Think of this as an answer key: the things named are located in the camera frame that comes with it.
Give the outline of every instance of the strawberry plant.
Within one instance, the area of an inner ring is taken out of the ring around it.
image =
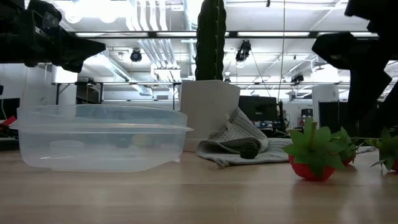
[[[293,144],[283,150],[289,155],[289,161],[295,173],[308,180],[327,180],[336,169],[344,169],[338,155],[345,148],[331,141],[328,127],[317,129],[317,123],[307,118],[304,134],[291,131]]]
[[[379,162],[372,165],[385,165],[388,171],[398,171],[398,136],[391,137],[386,128],[381,131],[381,141],[377,139],[366,140],[371,146],[379,149]]]
[[[332,141],[338,144],[341,144],[344,147],[344,150],[339,153],[341,160],[344,165],[348,165],[350,162],[355,161],[356,151],[359,146],[355,146],[355,143],[358,141],[358,138],[354,138],[354,141],[351,140],[347,131],[341,127],[340,131],[331,135]]]

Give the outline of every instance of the clear plastic container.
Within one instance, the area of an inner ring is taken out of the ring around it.
[[[24,162],[55,170],[133,172],[177,159],[187,115],[162,108],[106,105],[18,109]]]

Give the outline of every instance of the table surface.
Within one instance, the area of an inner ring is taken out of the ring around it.
[[[0,152],[0,223],[398,223],[398,174],[377,153],[324,183],[290,164],[217,169],[194,153],[133,173],[55,172]]]

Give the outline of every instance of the gray towel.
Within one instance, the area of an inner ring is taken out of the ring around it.
[[[254,142],[259,152],[268,147],[267,136],[258,130],[249,118],[237,108],[231,117],[226,115],[226,125],[220,133],[213,133],[208,140],[198,145],[198,150],[212,146],[223,148],[225,151],[239,154],[239,149],[248,142]]]
[[[254,165],[264,163],[288,162],[288,155],[283,151],[284,146],[292,143],[290,139],[268,139],[268,148],[259,153],[254,159],[242,159],[239,154],[225,151],[223,147],[215,144],[199,145],[198,156],[216,162],[220,169],[231,165]]]

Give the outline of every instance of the red strawberry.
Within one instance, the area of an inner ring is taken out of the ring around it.
[[[348,159],[346,161],[343,161],[344,166],[347,166],[348,164],[350,164],[350,162],[352,162],[353,159]]]
[[[335,169],[326,166],[325,171],[323,172],[323,177],[319,179],[315,176],[315,174],[310,170],[309,166],[306,164],[297,164],[294,162],[294,156],[289,155],[289,162],[292,165],[294,172],[304,179],[312,180],[312,181],[325,181],[329,179],[329,177],[335,172]]]
[[[392,166],[392,170],[395,170],[395,171],[398,172],[398,160],[396,160],[396,161],[394,162],[394,165]]]

